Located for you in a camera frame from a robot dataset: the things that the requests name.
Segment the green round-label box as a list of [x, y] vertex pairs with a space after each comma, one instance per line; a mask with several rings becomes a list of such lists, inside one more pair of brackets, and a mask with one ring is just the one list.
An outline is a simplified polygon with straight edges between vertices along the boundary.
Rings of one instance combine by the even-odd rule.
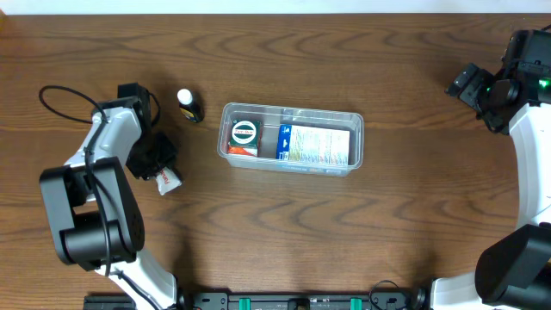
[[262, 126], [261, 121], [234, 120], [230, 132], [229, 146], [258, 148]]

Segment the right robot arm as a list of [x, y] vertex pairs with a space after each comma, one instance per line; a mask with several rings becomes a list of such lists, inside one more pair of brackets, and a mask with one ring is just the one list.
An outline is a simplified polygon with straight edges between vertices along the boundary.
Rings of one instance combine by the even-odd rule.
[[445, 92], [512, 138], [516, 228], [482, 252], [473, 272], [433, 280], [419, 309], [550, 307], [550, 29], [514, 32], [501, 62], [495, 74], [468, 64]]

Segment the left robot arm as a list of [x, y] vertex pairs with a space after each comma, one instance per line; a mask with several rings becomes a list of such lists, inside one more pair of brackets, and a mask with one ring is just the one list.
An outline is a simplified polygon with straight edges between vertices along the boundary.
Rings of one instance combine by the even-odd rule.
[[176, 277], [145, 248], [145, 226], [125, 176], [154, 179], [160, 194], [181, 185], [171, 169], [172, 144], [151, 130], [153, 94], [96, 104], [90, 131], [62, 166], [44, 170], [40, 189], [64, 264], [106, 276], [138, 309], [182, 309]]

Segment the red Panadol box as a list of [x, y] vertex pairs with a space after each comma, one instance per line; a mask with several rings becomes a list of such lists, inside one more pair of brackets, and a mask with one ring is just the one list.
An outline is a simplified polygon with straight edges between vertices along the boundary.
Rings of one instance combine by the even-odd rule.
[[228, 154], [244, 155], [256, 157], [258, 155], [258, 149], [255, 146], [232, 146], [229, 145], [227, 149]]

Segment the white blue Panadol box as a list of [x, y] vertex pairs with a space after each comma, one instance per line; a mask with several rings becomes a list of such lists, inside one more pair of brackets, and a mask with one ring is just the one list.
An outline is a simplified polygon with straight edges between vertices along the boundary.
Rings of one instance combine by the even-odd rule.
[[160, 195], [165, 195], [183, 184], [180, 177], [168, 167], [163, 168], [155, 176], [155, 180]]

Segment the blue children patches box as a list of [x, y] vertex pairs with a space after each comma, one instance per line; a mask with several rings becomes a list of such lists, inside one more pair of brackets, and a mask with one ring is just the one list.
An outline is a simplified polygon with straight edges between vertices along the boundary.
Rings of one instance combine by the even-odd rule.
[[276, 158], [301, 164], [347, 166], [350, 132], [320, 127], [280, 125]]

